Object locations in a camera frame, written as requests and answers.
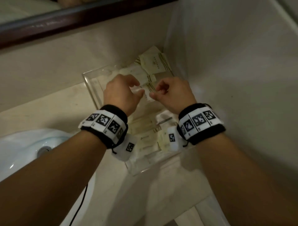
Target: dark wooden frame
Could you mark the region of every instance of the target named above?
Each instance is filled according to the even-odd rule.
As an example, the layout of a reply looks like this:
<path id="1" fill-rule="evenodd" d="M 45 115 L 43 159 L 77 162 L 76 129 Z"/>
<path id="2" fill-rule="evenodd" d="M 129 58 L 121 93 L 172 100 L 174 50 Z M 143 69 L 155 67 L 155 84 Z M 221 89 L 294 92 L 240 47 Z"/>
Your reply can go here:
<path id="1" fill-rule="evenodd" d="M 99 0 L 0 25 L 0 49 L 176 0 Z"/>

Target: transparent container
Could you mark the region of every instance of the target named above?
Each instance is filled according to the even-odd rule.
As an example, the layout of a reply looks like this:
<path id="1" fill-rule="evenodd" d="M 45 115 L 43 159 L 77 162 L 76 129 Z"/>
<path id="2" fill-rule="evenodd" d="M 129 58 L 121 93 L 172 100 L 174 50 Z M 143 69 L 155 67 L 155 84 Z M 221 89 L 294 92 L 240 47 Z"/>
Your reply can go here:
<path id="1" fill-rule="evenodd" d="M 100 109 L 103 106 L 103 91 L 105 90 L 107 83 L 111 81 L 117 74 L 120 74 L 121 69 L 131 65 L 135 59 L 136 57 L 126 58 L 125 60 L 122 60 L 114 65 L 108 65 L 83 73 L 85 84 L 96 109 Z M 155 86 L 160 79 L 170 76 L 173 76 L 172 72 L 162 72 L 155 74 L 156 82 L 152 83 L 151 85 Z M 155 116 L 164 110 L 166 109 L 162 104 L 153 100 L 148 101 L 148 97 L 144 95 L 138 104 L 136 111 L 128 117 L 128 133 L 138 136 L 139 139 L 143 139 L 147 133 L 153 134 L 162 130 L 161 126 L 157 124 Z M 168 123 L 168 126 L 177 125 L 178 118 L 172 119 L 170 122 L 171 123 Z M 146 126 L 140 126 L 140 129 L 134 127 L 134 130 L 131 130 L 130 128 L 132 127 L 131 125 L 133 123 L 144 124 Z M 151 166 L 165 161 L 180 153 L 179 151 L 173 152 L 162 149 L 160 148 L 159 144 L 156 145 L 155 149 L 154 147 L 152 147 L 149 151 L 145 149 L 146 148 L 142 150 L 138 149 L 136 145 L 131 157 L 125 162 L 128 171 L 132 175 L 141 173 L 149 169 Z"/>

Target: white wall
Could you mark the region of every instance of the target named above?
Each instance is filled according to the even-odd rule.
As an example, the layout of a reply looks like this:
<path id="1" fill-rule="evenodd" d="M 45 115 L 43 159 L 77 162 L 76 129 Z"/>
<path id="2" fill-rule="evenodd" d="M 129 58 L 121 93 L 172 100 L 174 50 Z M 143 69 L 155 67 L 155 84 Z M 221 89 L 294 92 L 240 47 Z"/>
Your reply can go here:
<path id="1" fill-rule="evenodd" d="M 163 46 L 170 3 L 0 51 L 0 112 L 83 82 L 83 72 Z"/>
<path id="2" fill-rule="evenodd" d="M 164 47 L 174 72 L 245 152 L 297 182 L 297 36 L 270 1 L 180 4 Z"/>

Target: sink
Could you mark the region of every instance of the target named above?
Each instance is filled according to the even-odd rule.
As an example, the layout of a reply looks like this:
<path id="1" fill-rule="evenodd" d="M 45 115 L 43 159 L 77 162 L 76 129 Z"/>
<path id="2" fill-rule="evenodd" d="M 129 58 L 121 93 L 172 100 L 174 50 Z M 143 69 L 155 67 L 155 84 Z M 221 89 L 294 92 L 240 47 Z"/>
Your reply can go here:
<path id="1" fill-rule="evenodd" d="M 36 129 L 0 138 L 0 181 L 18 171 L 47 151 L 57 147 L 72 135 L 55 129 Z M 76 226 L 90 203 L 95 185 L 95 173 L 60 226 Z"/>

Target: clear acrylic box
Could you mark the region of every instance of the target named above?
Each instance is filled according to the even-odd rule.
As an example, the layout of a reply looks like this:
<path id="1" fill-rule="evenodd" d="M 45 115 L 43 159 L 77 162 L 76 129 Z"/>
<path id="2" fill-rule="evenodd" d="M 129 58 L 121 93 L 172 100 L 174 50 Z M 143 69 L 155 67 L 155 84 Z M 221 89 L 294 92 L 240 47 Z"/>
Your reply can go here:
<path id="1" fill-rule="evenodd" d="M 86 73 L 83 73 L 83 78 L 86 84 L 86 87 L 91 95 L 92 101 L 94 102 L 94 105 L 96 109 L 100 109 L 103 106 L 103 91 L 106 88 L 106 84 L 111 81 L 117 74 L 119 74 L 119 71 L 122 68 L 128 67 L 128 65 L 132 64 L 134 62 L 134 58 L 126 58 L 126 60 L 123 60 L 119 63 L 108 65 L 102 68 L 98 68 L 92 71 L 88 71 Z M 173 76 L 172 72 L 163 72 L 159 74 L 155 74 L 156 82 L 158 82 L 160 79 L 164 77 L 170 77 Z M 161 111 L 166 110 L 162 104 L 160 104 L 157 101 L 148 101 L 146 96 L 144 95 L 141 99 L 140 103 L 138 104 L 138 107 L 136 111 L 128 117 L 128 126 L 130 128 L 131 123 L 134 123 L 136 121 L 148 121 L 148 120 L 154 120 L 154 116 L 160 113 Z M 142 131 L 142 134 L 148 130 L 149 132 L 151 130 L 160 130 L 160 126 L 156 125 L 154 122 L 152 122 L 152 125 L 154 125 L 154 128 L 148 127 L 144 128 Z M 147 169 L 149 169 L 151 166 L 165 161 L 180 152 L 176 151 L 164 151 L 159 148 L 159 150 L 151 152 L 151 153 L 141 153 L 138 150 L 136 150 L 136 147 L 129 158 L 128 161 L 125 162 L 126 167 L 130 174 L 136 175 L 138 173 L 141 173 Z"/>

